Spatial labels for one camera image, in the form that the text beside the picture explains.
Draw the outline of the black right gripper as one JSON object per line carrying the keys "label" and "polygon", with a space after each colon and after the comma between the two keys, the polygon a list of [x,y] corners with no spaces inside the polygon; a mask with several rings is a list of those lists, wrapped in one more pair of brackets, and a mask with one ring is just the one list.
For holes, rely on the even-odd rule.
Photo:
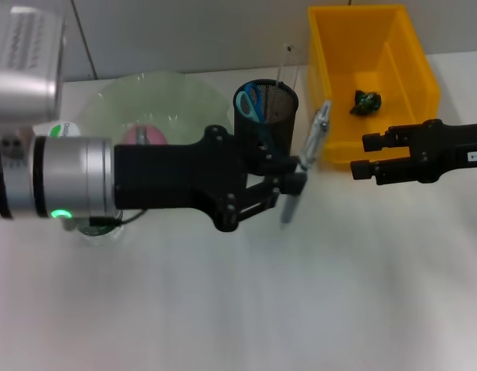
{"label": "black right gripper", "polygon": [[365,152],[408,147],[410,156],[383,161],[353,161],[354,180],[375,178],[379,186],[437,182],[441,175],[463,168],[477,168],[477,124],[447,125],[440,120],[421,125],[389,127],[384,134],[362,136]]}

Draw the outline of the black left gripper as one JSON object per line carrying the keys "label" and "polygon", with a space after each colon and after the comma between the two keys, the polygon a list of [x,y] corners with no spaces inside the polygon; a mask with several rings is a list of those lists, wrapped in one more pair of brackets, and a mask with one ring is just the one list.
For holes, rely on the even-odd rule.
{"label": "black left gripper", "polygon": [[233,135],[213,125],[190,145],[115,145],[114,205],[121,210],[197,209],[221,232],[232,232],[264,204],[248,173],[293,173],[297,156],[255,153],[242,158]]}

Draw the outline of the grey transparent pen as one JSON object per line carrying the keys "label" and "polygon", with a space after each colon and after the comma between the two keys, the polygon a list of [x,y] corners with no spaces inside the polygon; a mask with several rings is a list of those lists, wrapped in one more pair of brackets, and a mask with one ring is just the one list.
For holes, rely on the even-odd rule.
{"label": "grey transparent pen", "polygon": [[[315,164],[318,154],[323,149],[329,133],[330,112],[332,101],[325,100],[312,119],[311,131],[299,154],[296,175],[307,178],[309,170]],[[298,195],[288,195],[281,213],[281,227],[285,228],[294,218],[303,190]]]}

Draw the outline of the green plastic wrapper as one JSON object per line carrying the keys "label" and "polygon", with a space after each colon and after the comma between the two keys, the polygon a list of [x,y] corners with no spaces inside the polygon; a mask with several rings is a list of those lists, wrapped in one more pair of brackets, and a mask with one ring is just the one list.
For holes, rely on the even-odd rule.
{"label": "green plastic wrapper", "polygon": [[382,97],[377,92],[365,92],[356,90],[354,94],[354,106],[349,113],[356,116],[375,114],[382,105]]}

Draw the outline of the blue scissors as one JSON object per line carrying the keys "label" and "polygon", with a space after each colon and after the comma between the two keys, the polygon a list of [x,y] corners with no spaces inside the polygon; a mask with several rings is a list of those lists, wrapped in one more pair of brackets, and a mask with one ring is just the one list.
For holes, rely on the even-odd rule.
{"label": "blue scissors", "polygon": [[264,148],[273,154],[278,151],[273,134],[271,113],[272,87],[270,80],[245,83],[233,98],[234,135],[246,147]]}

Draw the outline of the clear plastic ruler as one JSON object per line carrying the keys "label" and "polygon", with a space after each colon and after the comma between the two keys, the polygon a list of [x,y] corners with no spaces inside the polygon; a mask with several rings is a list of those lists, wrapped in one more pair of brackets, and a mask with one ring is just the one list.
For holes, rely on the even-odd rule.
{"label": "clear plastic ruler", "polygon": [[274,88],[274,117],[279,118],[281,106],[280,83],[289,86],[294,90],[299,67],[300,52],[292,44],[285,43],[281,51],[281,60],[278,67],[278,73]]}

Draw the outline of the pink toy peach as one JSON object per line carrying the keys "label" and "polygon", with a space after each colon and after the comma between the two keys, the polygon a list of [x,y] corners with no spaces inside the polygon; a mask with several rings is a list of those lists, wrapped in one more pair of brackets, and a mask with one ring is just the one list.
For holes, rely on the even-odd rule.
{"label": "pink toy peach", "polygon": [[164,134],[150,124],[132,125],[121,141],[125,145],[166,145]]}

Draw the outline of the clear green-label water bottle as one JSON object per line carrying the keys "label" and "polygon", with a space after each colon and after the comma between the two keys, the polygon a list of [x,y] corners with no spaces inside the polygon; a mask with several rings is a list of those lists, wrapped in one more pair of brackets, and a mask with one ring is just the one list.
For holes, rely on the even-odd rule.
{"label": "clear green-label water bottle", "polygon": [[[65,121],[52,126],[48,135],[52,138],[77,137],[80,136],[80,130],[74,123]],[[92,226],[89,218],[67,219],[61,216],[60,221],[65,231],[75,233],[83,245],[91,247],[119,244],[125,233],[123,226]]]}

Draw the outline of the black mesh pen holder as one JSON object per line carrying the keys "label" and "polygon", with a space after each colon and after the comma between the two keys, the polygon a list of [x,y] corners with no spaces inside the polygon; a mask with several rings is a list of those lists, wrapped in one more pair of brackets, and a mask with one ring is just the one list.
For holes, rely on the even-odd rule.
{"label": "black mesh pen holder", "polygon": [[233,143],[243,173],[270,175],[295,169],[298,157],[291,154],[291,143],[297,110],[297,94],[282,82],[258,79],[237,89]]}

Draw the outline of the green wavy glass fruit bowl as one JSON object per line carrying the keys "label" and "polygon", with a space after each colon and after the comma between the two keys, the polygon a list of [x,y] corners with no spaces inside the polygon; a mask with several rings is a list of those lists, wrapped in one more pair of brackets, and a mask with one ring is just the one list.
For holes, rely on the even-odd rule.
{"label": "green wavy glass fruit bowl", "polygon": [[230,102],[218,90],[195,77],[159,71],[116,79],[92,96],[75,117],[80,134],[110,138],[122,144],[126,131],[150,124],[167,144],[187,145],[201,139],[209,125],[233,132]]}

